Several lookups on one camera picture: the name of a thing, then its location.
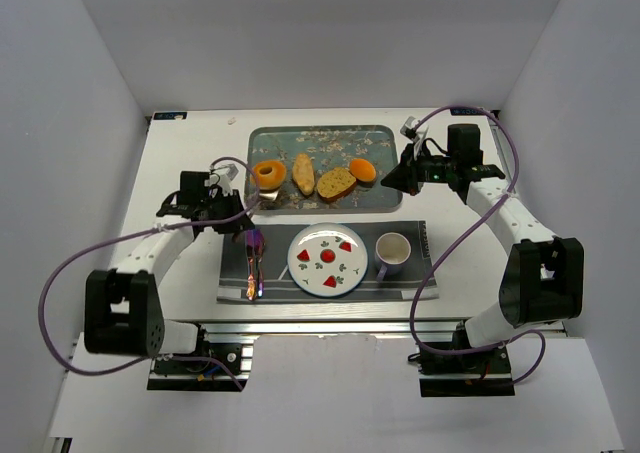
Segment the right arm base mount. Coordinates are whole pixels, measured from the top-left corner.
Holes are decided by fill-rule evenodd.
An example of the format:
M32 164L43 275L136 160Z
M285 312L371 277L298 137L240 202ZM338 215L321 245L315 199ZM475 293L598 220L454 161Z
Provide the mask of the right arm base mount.
M471 347L465 322L436 332L425 322L413 325L417 351L407 358L419 373L423 398L510 397L515 394L511 363L504 346L460 355Z

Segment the orange ring donut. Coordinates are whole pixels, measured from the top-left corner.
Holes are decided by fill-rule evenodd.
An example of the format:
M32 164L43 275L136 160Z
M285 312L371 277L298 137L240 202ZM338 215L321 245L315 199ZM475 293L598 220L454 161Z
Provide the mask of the orange ring donut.
M253 167L261 191L274 191L280 188L287 176L286 166L278 160L265 160Z

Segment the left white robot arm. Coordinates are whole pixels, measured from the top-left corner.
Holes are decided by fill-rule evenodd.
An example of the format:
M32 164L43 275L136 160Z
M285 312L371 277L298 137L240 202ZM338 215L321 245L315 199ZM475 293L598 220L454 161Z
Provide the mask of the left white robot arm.
M179 189L156 213L154 230L116 266L90 273L84 312L89 352L143 358L196 352L201 327L165 319L158 287L205 229L235 235L255 228L231 185L236 174L233 165L182 172Z

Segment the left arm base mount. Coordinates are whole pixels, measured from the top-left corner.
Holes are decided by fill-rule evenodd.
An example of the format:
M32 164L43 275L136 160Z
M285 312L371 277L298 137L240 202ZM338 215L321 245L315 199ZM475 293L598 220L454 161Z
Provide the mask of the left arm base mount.
M249 379L258 333L233 323L200 325L193 353L169 354L151 363L148 391L239 392Z

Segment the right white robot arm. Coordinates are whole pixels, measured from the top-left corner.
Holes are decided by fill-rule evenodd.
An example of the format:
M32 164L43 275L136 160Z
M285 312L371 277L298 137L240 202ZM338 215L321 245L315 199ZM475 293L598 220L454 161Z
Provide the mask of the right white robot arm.
M382 185L415 195L426 183L442 183L488 226L507 255L498 300L462 322L453 336L457 351L478 352L534 326L578 317L583 307L584 248L546 228L513 192L500 168L484 161L480 129L454 124L447 147L428 148L426 134L410 124L401 133L410 141Z

